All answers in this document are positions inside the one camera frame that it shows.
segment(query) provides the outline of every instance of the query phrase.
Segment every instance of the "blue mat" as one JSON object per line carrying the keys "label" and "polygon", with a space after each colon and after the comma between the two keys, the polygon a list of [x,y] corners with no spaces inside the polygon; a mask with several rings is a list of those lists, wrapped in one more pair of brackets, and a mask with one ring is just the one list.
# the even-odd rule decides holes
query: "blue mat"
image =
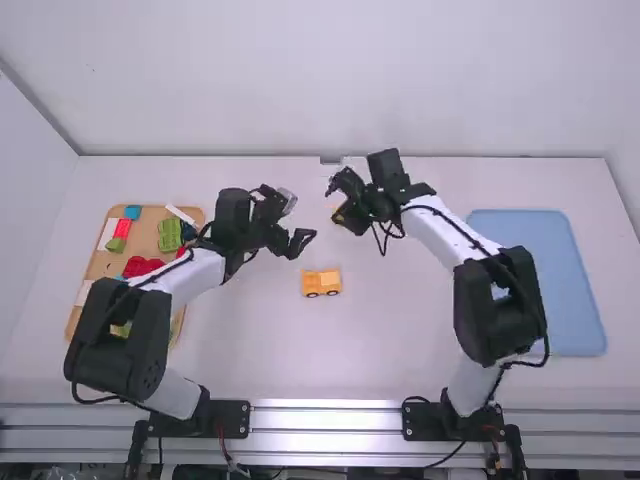
{"label": "blue mat", "polygon": [[[594,357],[607,351],[589,279],[567,217],[556,210],[474,210],[467,223],[505,247],[523,245],[536,263],[551,352]],[[542,354],[542,342],[532,353]]]}

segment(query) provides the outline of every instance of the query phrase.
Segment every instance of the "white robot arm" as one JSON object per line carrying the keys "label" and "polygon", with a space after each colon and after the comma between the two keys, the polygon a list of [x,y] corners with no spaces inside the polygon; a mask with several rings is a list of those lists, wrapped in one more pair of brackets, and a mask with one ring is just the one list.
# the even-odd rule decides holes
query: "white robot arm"
{"label": "white robot arm", "polygon": [[[120,399],[168,418],[193,420],[199,424],[195,431],[210,430],[209,392],[166,368],[171,316],[229,280],[247,254],[251,259],[266,247],[276,256],[297,258],[316,231],[296,229],[290,238],[278,224],[296,201],[291,192],[268,185],[250,192],[222,190],[215,219],[180,258],[127,281],[94,282],[64,362],[74,399],[85,404]],[[112,325],[127,322],[126,339],[111,333]],[[85,400],[78,384],[114,395]]]}
{"label": "white robot arm", "polygon": [[[349,167],[331,178],[326,195],[340,190],[347,197],[332,220],[358,236],[372,229],[382,255],[388,237],[413,237],[427,247],[453,275],[453,326],[465,353],[439,403],[419,396],[405,400],[405,439],[488,441],[482,431],[486,424],[498,432],[506,428],[501,409],[493,404],[504,372],[513,365],[542,367],[549,357],[533,258],[522,246],[504,248],[484,238],[453,214],[433,188],[412,184],[397,149],[371,154],[367,161],[369,184]],[[386,234],[384,246],[375,224]],[[544,340],[543,359],[520,360],[538,339]],[[406,403],[415,399],[423,403]],[[422,417],[416,418],[416,412]]]}

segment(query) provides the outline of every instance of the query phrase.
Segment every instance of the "white tabletop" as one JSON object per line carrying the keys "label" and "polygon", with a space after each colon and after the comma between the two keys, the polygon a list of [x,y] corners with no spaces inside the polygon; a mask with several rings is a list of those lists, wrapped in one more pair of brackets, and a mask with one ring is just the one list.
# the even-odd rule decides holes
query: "white tabletop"
{"label": "white tabletop", "polygon": [[[571,222],[608,337],[599,358],[553,358],[515,370],[503,401],[640,406],[635,363],[640,247],[602,159],[404,158],[461,217],[477,208],[555,208]],[[348,159],[368,178],[363,159]],[[62,377],[69,311],[106,211],[119,203],[197,205],[210,219],[218,191],[285,186],[300,197],[286,226],[318,229],[296,261],[267,251],[224,287],[188,307],[169,363],[214,396],[400,399],[435,396],[462,354],[452,327],[452,284],[412,239],[381,258],[374,240],[333,225],[324,199],[335,166],[317,158],[85,158],[0,367],[0,401],[66,401]],[[344,292],[307,299],[300,270],[338,267]]]}

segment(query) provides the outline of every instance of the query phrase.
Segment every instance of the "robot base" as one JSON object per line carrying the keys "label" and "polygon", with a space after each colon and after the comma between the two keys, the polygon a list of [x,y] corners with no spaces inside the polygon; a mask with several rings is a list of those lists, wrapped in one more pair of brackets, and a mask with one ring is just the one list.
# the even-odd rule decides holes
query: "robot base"
{"label": "robot base", "polygon": [[244,439],[249,436],[251,404],[246,400],[206,400],[194,418],[177,420],[160,413],[149,417],[149,437]]}
{"label": "robot base", "polygon": [[468,417],[460,417],[447,401],[446,389],[442,400],[434,403],[405,401],[402,404],[402,435],[406,441],[504,441],[500,405],[488,405]]}

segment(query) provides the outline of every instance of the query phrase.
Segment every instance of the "white wall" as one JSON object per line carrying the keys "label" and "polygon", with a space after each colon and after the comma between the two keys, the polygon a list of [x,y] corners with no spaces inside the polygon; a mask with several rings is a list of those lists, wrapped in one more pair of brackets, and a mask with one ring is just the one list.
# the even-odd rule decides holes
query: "white wall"
{"label": "white wall", "polygon": [[640,227],[635,0],[5,0],[87,153],[605,156]]}
{"label": "white wall", "polygon": [[20,318],[78,160],[2,71],[0,160],[1,354]]}

